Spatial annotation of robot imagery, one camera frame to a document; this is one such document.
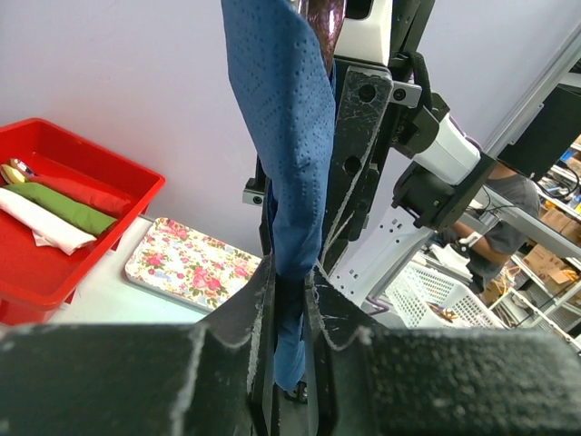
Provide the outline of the dark blue paper napkin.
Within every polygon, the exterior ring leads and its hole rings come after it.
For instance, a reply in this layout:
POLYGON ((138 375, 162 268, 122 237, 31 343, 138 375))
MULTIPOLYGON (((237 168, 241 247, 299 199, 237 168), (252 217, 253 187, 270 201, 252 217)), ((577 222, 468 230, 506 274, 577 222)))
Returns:
POLYGON ((288 1, 224 1, 228 76, 269 185, 277 279, 274 378, 305 372, 302 294, 322 245, 335 99, 317 36, 288 1))

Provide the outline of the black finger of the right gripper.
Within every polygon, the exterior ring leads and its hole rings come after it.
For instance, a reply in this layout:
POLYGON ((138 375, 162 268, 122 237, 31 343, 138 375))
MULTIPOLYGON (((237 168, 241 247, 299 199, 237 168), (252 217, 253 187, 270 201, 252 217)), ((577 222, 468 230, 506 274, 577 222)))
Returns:
POLYGON ((263 255, 269 255, 272 251, 271 228, 270 228, 270 188, 271 180, 263 170, 261 159, 258 159, 258 181, 262 189, 263 198, 261 204, 261 223, 259 225, 259 236, 263 255))

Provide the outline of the purple iridescent fork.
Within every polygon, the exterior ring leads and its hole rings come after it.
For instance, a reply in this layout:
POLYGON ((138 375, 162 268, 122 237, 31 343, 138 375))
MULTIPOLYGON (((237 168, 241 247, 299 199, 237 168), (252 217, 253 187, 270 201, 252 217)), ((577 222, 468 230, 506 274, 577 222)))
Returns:
POLYGON ((346 0, 299 0, 295 9, 303 16, 317 36, 321 57, 328 76, 331 76, 334 52, 344 23, 346 0))

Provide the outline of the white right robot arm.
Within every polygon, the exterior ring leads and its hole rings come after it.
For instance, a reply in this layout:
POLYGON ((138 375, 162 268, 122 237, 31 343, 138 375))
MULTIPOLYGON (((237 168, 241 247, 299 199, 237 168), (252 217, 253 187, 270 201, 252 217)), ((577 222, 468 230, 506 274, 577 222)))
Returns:
POLYGON ((252 1, 247 34, 249 90, 239 104, 269 179, 267 220, 277 273, 276 310, 298 320, 303 283, 326 260, 343 216, 369 204, 357 175, 335 163, 372 160, 376 148, 413 159, 393 203, 417 227, 440 229, 491 172, 431 91, 418 46, 433 3, 375 1, 358 18, 353 1, 252 1))

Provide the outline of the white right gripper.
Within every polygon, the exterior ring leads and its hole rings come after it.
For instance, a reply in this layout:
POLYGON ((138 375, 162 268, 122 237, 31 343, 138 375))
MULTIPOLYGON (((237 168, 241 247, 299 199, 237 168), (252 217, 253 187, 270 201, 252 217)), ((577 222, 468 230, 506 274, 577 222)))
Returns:
POLYGON ((373 163, 385 163, 391 149, 411 158, 432 145, 448 113, 449 107, 432 93, 426 61, 418 51, 434 5, 433 1, 346 3, 335 55, 357 65, 345 70, 336 114, 320 253, 326 273, 334 266, 332 247, 352 216, 348 203, 377 135, 373 163))

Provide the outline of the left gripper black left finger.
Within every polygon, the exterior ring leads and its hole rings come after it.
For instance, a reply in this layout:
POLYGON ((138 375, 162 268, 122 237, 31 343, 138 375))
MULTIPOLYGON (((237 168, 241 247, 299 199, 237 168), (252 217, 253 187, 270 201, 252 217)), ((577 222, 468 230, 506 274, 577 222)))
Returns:
POLYGON ((196 323, 27 324, 1 341, 4 435, 268 435, 275 273, 196 323))

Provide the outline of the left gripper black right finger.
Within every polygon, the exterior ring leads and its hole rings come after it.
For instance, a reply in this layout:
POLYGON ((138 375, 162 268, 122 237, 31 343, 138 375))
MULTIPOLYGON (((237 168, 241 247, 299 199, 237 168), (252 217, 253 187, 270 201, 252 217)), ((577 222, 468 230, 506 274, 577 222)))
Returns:
POLYGON ((577 435, 580 360, 533 330, 390 329, 313 270, 312 435, 577 435))

